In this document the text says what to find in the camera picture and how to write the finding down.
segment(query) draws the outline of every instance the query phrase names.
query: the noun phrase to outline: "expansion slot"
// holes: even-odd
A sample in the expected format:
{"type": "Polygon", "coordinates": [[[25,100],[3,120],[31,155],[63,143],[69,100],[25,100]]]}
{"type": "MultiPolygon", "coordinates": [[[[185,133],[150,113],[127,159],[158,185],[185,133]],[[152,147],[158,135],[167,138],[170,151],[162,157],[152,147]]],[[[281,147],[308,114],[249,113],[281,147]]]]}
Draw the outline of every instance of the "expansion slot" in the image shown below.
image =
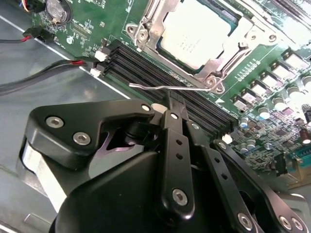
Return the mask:
{"type": "MultiPolygon", "coordinates": [[[[104,74],[110,74],[126,84],[137,83],[144,86],[183,85],[120,41],[113,41],[108,48],[111,50],[109,59],[101,67],[104,74]]],[[[165,95],[164,90],[146,91],[138,89],[136,91],[153,102],[161,101],[165,95]]],[[[185,99],[190,119],[199,124],[209,138],[219,138],[232,132],[237,126],[238,121],[234,117],[198,93],[193,91],[176,92],[185,99]]]]}
{"type": "Polygon", "coordinates": [[[311,31],[311,17],[291,0],[271,0],[276,7],[311,31]]]}

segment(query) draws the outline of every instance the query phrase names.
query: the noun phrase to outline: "red wire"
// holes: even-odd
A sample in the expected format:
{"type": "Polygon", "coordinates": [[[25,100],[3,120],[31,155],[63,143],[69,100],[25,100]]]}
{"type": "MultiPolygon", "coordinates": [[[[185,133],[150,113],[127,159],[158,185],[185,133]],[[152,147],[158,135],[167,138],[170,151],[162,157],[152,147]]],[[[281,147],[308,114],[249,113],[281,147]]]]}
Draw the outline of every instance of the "red wire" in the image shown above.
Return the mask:
{"type": "Polygon", "coordinates": [[[84,61],[70,61],[70,63],[77,66],[85,64],[84,61]]]}
{"type": "Polygon", "coordinates": [[[21,41],[25,42],[25,41],[29,40],[30,38],[31,38],[30,36],[27,36],[27,37],[23,38],[21,41]]]}

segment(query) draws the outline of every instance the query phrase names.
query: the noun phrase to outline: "electrolytic capacitor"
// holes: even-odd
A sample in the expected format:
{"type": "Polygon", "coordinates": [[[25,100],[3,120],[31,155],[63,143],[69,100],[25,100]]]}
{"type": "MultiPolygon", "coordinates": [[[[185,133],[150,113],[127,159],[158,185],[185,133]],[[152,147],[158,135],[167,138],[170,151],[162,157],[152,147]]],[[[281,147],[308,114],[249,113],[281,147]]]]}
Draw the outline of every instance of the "electrolytic capacitor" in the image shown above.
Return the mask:
{"type": "Polygon", "coordinates": [[[240,149],[241,154],[248,152],[248,149],[246,148],[246,146],[247,146],[246,143],[241,144],[241,149],[240,149]]]}
{"type": "Polygon", "coordinates": [[[308,110],[308,111],[305,111],[304,113],[305,113],[305,118],[306,118],[307,124],[309,126],[311,126],[311,111],[308,110]]]}
{"type": "Polygon", "coordinates": [[[252,150],[252,149],[254,149],[254,148],[256,147],[256,146],[255,146],[256,141],[253,140],[253,139],[247,140],[246,143],[247,143],[246,148],[247,148],[248,150],[252,150]]]}
{"type": "Polygon", "coordinates": [[[311,76],[302,78],[302,83],[308,91],[311,91],[311,76]]]}
{"type": "Polygon", "coordinates": [[[300,90],[297,86],[292,86],[292,87],[287,88],[287,93],[288,93],[288,96],[292,100],[299,100],[299,99],[303,98],[303,93],[300,92],[300,90]]]}
{"type": "Polygon", "coordinates": [[[240,127],[243,128],[243,129],[246,129],[248,126],[248,117],[241,117],[240,119],[240,127]]]}
{"type": "Polygon", "coordinates": [[[261,107],[258,109],[259,117],[261,119],[267,120],[270,118],[269,109],[266,107],[261,107]]]}
{"type": "Polygon", "coordinates": [[[308,130],[301,129],[299,131],[299,134],[300,134],[300,139],[301,139],[302,144],[306,145],[306,144],[309,144],[311,142],[308,130]]]}
{"type": "Polygon", "coordinates": [[[287,105],[282,97],[275,97],[272,101],[274,108],[277,111],[283,111],[287,108],[287,105]]]}

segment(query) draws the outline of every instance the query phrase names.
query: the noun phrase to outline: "silver screw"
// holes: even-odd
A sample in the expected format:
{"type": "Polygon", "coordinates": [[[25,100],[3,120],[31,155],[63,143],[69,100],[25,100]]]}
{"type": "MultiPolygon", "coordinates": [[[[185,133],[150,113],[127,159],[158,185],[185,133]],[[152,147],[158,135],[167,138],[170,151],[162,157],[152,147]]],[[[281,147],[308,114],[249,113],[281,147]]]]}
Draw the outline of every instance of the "silver screw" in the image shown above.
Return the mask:
{"type": "Polygon", "coordinates": [[[143,104],[141,107],[143,108],[143,110],[145,110],[147,112],[150,111],[150,108],[145,104],[143,104]]]}
{"type": "Polygon", "coordinates": [[[175,113],[171,113],[171,117],[173,117],[175,120],[178,119],[178,116],[175,113]]]}
{"type": "Polygon", "coordinates": [[[251,220],[243,213],[238,213],[239,222],[244,226],[245,229],[251,231],[253,229],[253,224],[251,220]]]}
{"type": "Polygon", "coordinates": [[[227,149],[227,147],[225,146],[225,144],[222,143],[222,142],[218,143],[218,145],[219,145],[221,148],[223,148],[224,150],[227,149]]]}
{"type": "Polygon", "coordinates": [[[147,40],[147,39],[148,39],[148,32],[147,32],[147,30],[141,30],[141,31],[139,32],[138,36],[139,36],[139,40],[140,40],[140,41],[145,41],[145,40],[147,40]]]}
{"type": "Polygon", "coordinates": [[[72,44],[74,43],[73,37],[72,37],[72,36],[68,36],[68,37],[66,38],[66,42],[67,42],[69,45],[72,45],[72,44]]]}
{"type": "Polygon", "coordinates": [[[299,230],[303,231],[303,226],[296,218],[292,217],[292,221],[299,230]]]}
{"type": "Polygon", "coordinates": [[[86,146],[91,142],[91,138],[89,137],[89,135],[84,132],[75,133],[73,135],[73,140],[80,146],[86,146]]]}
{"type": "Polygon", "coordinates": [[[61,128],[64,126],[64,122],[61,118],[57,117],[57,116],[52,116],[52,117],[48,117],[45,122],[47,123],[48,126],[50,126],[51,128],[61,128]]]}
{"type": "Polygon", "coordinates": [[[276,35],[270,35],[269,36],[269,41],[270,42],[275,42],[275,40],[276,40],[276,35]]]}
{"type": "Polygon", "coordinates": [[[148,29],[151,29],[151,28],[152,28],[152,23],[151,23],[151,22],[147,23],[147,24],[146,24],[146,27],[147,27],[148,29]]]}
{"type": "Polygon", "coordinates": [[[271,143],[264,144],[264,147],[266,150],[272,150],[272,144],[271,143]]]}
{"type": "Polygon", "coordinates": [[[173,190],[173,199],[178,205],[181,206],[185,206],[188,203],[188,198],[186,194],[178,188],[173,190]]]}
{"type": "Polygon", "coordinates": [[[281,216],[279,219],[280,219],[280,221],[281,221],[283,227],[285,227],[287,230],[291,230],[291,229],[292,229],[291,224],[289,223],[289,221],[288,221],[286,218],[284,218],[283,216],[281,216]]]}
{"type": "Polygon", "coordinates": [[[192,127],[195,128],[196,130],[200,129],[200,127],[197,124],[195,124],[195,123],[192,123],[192,127]]]}

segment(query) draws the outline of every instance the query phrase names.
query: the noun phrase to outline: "black cable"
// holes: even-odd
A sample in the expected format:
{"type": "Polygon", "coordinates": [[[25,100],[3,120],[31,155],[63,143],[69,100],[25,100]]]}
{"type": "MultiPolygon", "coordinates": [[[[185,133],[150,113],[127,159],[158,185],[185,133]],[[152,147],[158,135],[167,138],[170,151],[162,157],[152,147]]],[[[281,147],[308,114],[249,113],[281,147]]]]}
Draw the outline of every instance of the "black cable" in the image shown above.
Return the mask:
{"type": "Polygon", "coordinates": [[[73,70],[78,68],[79,65],[73,65],[73,64],[64,64],[59,67],[54,67],[46,70],[45,72],[39,72],[36,73],[26,79],[12,82],[10,84],[4,84],[3,86],[0,87],[0,96],[5,96],[14,92],[17,92],[21,89],[24,89],[28,86],[31,86],[33,84],[36,84],[40,81],[46,80],[52,76],[55,76],[57,74],[73,70]]]}
{"type": "Polygon", "coordinates": [[[27,77],[27,78],[22,79],[22,80],[10,82],[10,83],[0,84],[0,89],[3,88],[3,87],[9,87],[9,86],[17,85],[19,83],[23,83],[23,82],[28,81],[30,79],[35,79],[41,73],[44,73],[44,72],[46,72],[46,71],[48,71],[50,69],[53,69],[55,67],[59,67],[59,66],[62,66],[62,65],[70,65],[71,62],[73,62],[73,61],[60,60],[60,61],[54,62],[51,65],[49,65],[48,67],[45,67],[43,70],[39,71],[38,73],[36,73],[36,74],[34,74],[34,75],[30,76],[30,77],[27,77]]]}
{"type": "Polygon", "coordinates": [[[27,36],[20,40],[0,40],[0,44],[20,44],[20,43],[26,42],[29,39],[30,39],[30,36],[27,36]]]}

